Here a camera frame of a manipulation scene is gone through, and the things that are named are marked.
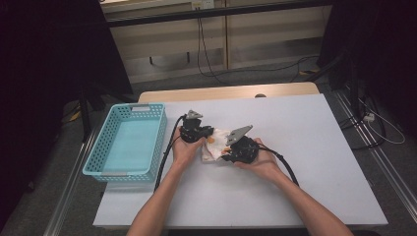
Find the person's right forearm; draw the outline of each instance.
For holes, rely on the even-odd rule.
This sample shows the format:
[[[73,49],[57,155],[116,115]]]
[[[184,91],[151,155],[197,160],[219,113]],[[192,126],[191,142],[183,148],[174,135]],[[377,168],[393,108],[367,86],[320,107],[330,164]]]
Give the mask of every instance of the person's right forearm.
[[[327,208],[295,185],[285,174],[277,170],[272,180],[293,204],[309,232],[315,235],[353,235],[346,225]]]

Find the person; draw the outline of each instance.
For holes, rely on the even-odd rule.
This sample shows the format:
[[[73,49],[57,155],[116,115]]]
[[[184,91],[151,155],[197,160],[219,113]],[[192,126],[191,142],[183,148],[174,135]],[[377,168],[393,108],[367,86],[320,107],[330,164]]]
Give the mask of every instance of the person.
[[[201,138],[195,143],[188,144],[181,138],[176,140],[175,138],[177,137],[180,137],[179,129],[174,134],[174,144],[172,146],[174,159],[172,165],[158,189],[136,215],[129,228],[127,234],[129,236],[161,234],[169,205],[174,197],[181,176],[187,166],[193,161],[198,148],[206,140]],[[255,139],[255,142],[262,143],[261,139]],[[353,235],[340,219],[295,185],[279,169],[276,158],[270,152],[260,150],[257,159],[253,163],[246,164],[236,161],[234,165],[254,172],[279,188],[292,203],[311,235]]]

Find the human hand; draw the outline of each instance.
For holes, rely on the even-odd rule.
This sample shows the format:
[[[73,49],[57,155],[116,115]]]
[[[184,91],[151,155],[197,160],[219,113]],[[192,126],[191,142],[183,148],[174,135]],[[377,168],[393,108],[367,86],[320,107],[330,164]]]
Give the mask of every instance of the human hand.
[[[254,141],[260,145],[263,144],[259,138],[254,139]],[[250,170],[261,178],[269,181],[273,181],[275,174],[281,172],[276,163],[275,156],[272,153],[262,149],[259,150],[257,158],[251,164],[236,161],[234,162],[234,165],[242,169]]]
[[[177,128],[174,133],[173,141],[174,144],[172,145],[172,149],[174,151],[174,161],[172,165],[184,171],[193,161],[197,149],[205,143],[206,138],[200,138],[197,142],[189,144],[181,139],[180,128]]]

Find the teal plastic basket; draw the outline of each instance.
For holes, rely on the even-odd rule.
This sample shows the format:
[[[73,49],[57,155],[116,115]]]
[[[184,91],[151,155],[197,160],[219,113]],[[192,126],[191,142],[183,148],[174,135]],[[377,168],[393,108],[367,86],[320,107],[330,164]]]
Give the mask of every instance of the teal plastic basket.
[[[166,122],[163,103],[112,106],[83,173],[102,182],[152,183]]]

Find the white table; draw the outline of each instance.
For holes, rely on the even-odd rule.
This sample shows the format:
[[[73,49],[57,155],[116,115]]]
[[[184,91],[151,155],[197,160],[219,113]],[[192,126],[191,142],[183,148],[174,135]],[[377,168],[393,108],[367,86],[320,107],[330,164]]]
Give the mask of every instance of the white table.
[[[202,125],[219,129],[253,125],[248,136],[261,137],[281,153],[301,188],[344,223],[387,224],[322,94],[165,104],[164,147],[175,120],[190,108],[204,114]],[[165,172],[171,159],[168,156]],[[128,227],[151,191],[152,186],[108,184],[93,225]],[[184,174],[165,224],[167,228],[303,226],[272,184],[230,162],[205,164],[199,156]]]

